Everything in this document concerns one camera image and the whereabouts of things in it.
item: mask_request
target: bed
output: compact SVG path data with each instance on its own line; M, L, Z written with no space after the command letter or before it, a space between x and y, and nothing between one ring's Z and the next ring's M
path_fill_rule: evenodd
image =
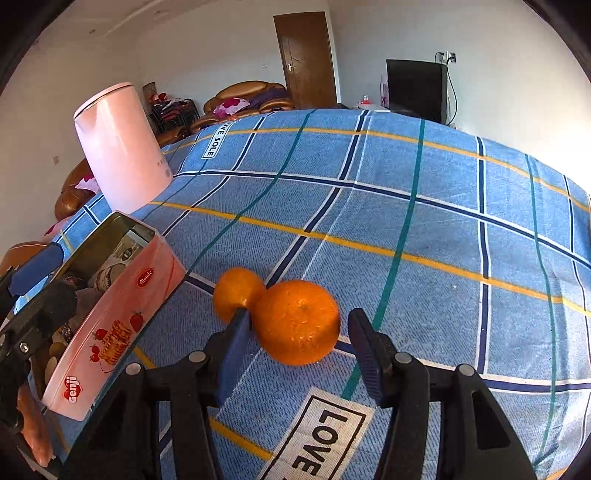
M202 348L223 328L211 296L234 266L268 286L319 283L343 319L333 352L304 367L281 365L250 340L233 395L210 410L225 478L273 478L269 465L312 393L366 415L334 478L373 477L390 412L355 370L345 321L355 307L428 365L473 365L537 476L556 478L591 420L587 194L519 151L391 113L259 115L227 124L212 146L218 128L165 147L174 180L134 214L164 234L189 274L124 364L167 365ZM96 196L59 243L71 252L109 213ZM437 412L424 479L437 465ZM83 424L49 415L65 458ZM174 478L169 419L162 408L165 479Z

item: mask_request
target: pink tin box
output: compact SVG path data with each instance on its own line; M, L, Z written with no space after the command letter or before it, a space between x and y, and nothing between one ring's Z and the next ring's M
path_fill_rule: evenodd
M164 238L149 226L113 212L62 265L54 280L76 274L89 280L130 230L145 247L107 288L61 356L45 390L35 378L41 401L82 421L119 360L186 273Z

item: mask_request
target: black clamp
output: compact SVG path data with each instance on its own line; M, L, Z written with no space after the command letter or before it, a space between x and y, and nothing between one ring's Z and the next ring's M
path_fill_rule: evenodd
M374 331L365 312L349 313L349 337L370 397L392 407L375 480L420 480L429 402L441 402L437 480L535 480L530 460L471 365L426 367Z
M0 319L4 320L21 295L61 265L63 251L52 243L18 269L9 269L0 278ZM29 358L53 333L76 314L74 290L53 281L31 299L0 330L0 426L16 434L22 430L22 414L17 410L18 389L31 370Z
M203 351L151 370L127 365L77 438L60 479L159 480L160 401L170 402L177 479L222 479L207 407L221 407L231 395L249 332L249 314L239 309Z

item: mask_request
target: wooden door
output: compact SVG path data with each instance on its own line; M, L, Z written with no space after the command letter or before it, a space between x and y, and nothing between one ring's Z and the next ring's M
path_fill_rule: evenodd
M324 12L277 15L287 90L298 108L336 106L335 71Z

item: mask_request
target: genji logo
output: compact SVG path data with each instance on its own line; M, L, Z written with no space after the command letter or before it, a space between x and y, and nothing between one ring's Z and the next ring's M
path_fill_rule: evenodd
M82 393L80 382L78 382L76 377L66 377L64 385L66 386L64 398L70 403L76 403L78 397L80 397L80 394Z
M152 278L152 275L154 275L153 268L149 268L144 273L142 273L138 278L138 287L145 287L148 284L150 278Z

